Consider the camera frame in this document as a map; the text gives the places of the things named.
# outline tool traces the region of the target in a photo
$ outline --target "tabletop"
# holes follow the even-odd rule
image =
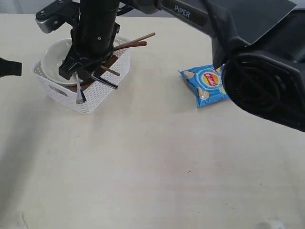
[[[178,70],[211,64],[209,37],[174,18],[118,18],[132,49],[120,88],[90,115],[46,96],[31,67],[59,39],[0,14],[0,228],[301,229],[304,134],[230,100],[197,108]]]

